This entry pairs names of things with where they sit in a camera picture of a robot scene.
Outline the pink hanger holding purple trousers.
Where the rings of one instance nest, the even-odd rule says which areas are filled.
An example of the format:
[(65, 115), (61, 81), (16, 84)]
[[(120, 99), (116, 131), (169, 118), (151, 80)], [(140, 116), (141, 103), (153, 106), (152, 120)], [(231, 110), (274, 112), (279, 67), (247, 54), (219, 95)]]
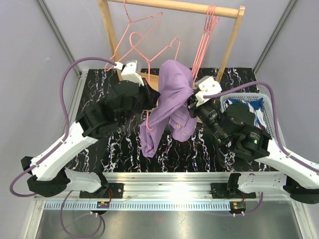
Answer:
[(130, 42), (130, 45), (131, 45), (132, 49), (135, 50), (136, 52), (138, 52), (138, 54), (139, 54), (143, 59), (146, 60), (146, 62), (147, 62), (147, 64), (148, 64), (148, 72), (147, 72), (147, 74), (146, 74), (146, 76), (147, 76), (146, 80), (147, 80), (147, 83), (148, 83), (150, 86), (152, 86), (152, 85), (151, 85), (151, 79), (154, 79), (154, 77), (151, 76), (151, 62), (154, 61), (156, 58), (158, 58), (158, 57), (159, 57), (163, 52), (165, 52), (168, 48), (172, 48), (172, 45), (173, 45), (175, 42), (177, 42), (177, 49), (176, 49), (176, 53), (175, 53), (175, 56), (174, 56), (174, 60), (176, 60), (176, 59), (177, 59), (177, 56), (178, 56), (178, 53), (179, 53), (179, 48), (180, 48), (180, 39), (177, 38), (177, 37), (175, 37), (175, 38), (171, 41), (170, 45), (167, 45), (167, 46), (164, 47), (157, 55), (155, 55), (153, 58), (149, 59), (149, 58), (147, 58), (147, 57), (137, 48), (137, 45), (138, 45), (138, 44), (134, 45), (134, 44), (132, 43), (132, 37), (133, 37), (133, 35), (137, 35), (137, 36), (140, 37), (140, 38), (142, 38), (142, 35), (141, 35), (140, 33), (138, 33), (138, 32), (132, 32), (132, 33), (130, 34), (130, 37), (129, 37), (129, 42)]

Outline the pink wire hanger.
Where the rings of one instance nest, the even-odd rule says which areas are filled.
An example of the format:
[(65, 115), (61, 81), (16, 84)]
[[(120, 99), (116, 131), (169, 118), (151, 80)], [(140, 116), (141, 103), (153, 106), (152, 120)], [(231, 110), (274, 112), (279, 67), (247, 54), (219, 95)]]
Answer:
[[(145, 16), (143, 18), (140, 19), (135, 19), (132, 20), (129, 12), (126, 8), (126, 1), (123, 1), (123, 6), (124, 6), (124, 10), (128, 19), (128, 25), (120, 39), (120, 41), (117, 40), (116, 38), (116, 33), (115, 33), (115, 28), (113, 25), (113, 20), (112, 20), (112, 16), (111, 16), (111, 11), (109, 8), (109, 4), (107, 0), (99, 0), (98, 1), (98, 5), (99, 5), (99, 9), (101, 12), (101, 16), (102, 16), (102, 20), (103, 20), (103, 24), (109, 39), (109, 44), (111, 47), (111, 53), (112, 53), (112, 57), (111, 60), (113, 61), (122, 61), (127, 55), (129, 55), (132, 51), (136, 50), (136, 47), (139, 46), (143, 40), (152, 32), (152, 30), (158, 25), (158, 23), (161, 21), (163, 13), (161, 11), (156, 12), (153, 15), (149, 15), (149, 16)], [(134, 25), (136, 22), (142, 22), (144, 23), (146, 20), (151, 19), (151, 18), (157, 18), (158, 20), (151, 26), (151, 28), (149, 28), (149, 30), (144, 34), (144, 35), (140, 35), (138, 32), (136, 31), (132, 31), (130, 37), (132, 37), (134, 34), (136, 34), (140, 39), (139, 41), (131, 47), (131, 49), (124, 54), (123, 56), (120, 55), (119, 52), (119, 48), (121, 46), (121, 43), (123, 42), (123, 40), (127, 37), (128, 39), (130, 39), (130, 37), (128, 37), (128, 32), (130, 29), (132, 29), (132, 25)]]

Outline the purple trousers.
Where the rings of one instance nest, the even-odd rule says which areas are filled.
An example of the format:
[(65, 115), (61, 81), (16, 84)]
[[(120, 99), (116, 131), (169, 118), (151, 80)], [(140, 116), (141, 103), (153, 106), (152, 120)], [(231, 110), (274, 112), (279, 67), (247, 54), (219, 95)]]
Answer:
[(159, 69), (158, 106), (140, 124), (144, 157), (154, 157), (166, 126), (173, 127), (172, 137), (187, 141), (194, 133), (197, 119), (190, 116), (187, 99), (192, 95), (192, 72), (175, 60), (165, 61)]

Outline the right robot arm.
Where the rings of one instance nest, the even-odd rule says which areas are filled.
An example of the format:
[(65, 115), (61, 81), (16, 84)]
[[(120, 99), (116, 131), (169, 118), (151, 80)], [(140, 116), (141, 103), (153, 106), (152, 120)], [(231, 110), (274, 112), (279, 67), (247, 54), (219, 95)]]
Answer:
[(210, 129), (217, 145), (228, 147), (240, 159), (262, 162), (279, 171), (266, 176), (231, 173), (226, 186), (217, 188), (220, 197), (271, 192), (289, 195), (305, 204), (319, 202), (317, 175), (304, 165), (293, 163), (266, 131), (254, 125), (255, 115), (244, 104), (236, 102), (221, 112), (212, 99), (200, 104), (191, 96), (187, 106), (191, 117), (198, 117)]

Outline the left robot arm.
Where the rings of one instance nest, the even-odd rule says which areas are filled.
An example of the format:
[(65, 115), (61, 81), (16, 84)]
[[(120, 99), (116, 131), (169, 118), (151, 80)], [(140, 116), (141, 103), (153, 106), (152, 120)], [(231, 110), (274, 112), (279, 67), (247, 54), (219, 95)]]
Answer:
[(64, 135), (37, 157), (24, 157), (21, 164), (31, 177), (30, 191), (53, 197), (63, 191), (79, 191), (82, 197), (102, 198), (109, 183), (101, 172), (77, 172), (65, 166), (82, 150), (116, 132), (133, 115), (156, 107), (160, 93), (147, 82), (120, 81), (109, 94), (86, 106)]

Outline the blue patterned trousers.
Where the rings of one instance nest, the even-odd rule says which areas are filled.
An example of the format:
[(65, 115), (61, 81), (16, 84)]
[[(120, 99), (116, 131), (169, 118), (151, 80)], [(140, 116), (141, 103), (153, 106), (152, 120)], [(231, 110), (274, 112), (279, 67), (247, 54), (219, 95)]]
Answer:
[(228, 108), (231, 104), (234, 103), (241, 103), (243, 104), (249, 112), (253, 113), (255, 115), (255, 120), (254, 120), (254, 126), (258, 127), (259, 129), (266, 131), (267, 125), (264, 120), (264, 115), (263, 115), (263, 110), (264, 110), (264, 99), (260, 98), (259, 100), (254, 100), (254, 101), (244, 101), (244, 100), (237, 100), (234, 98), (226, 98), (222, 105), (224, 108)]

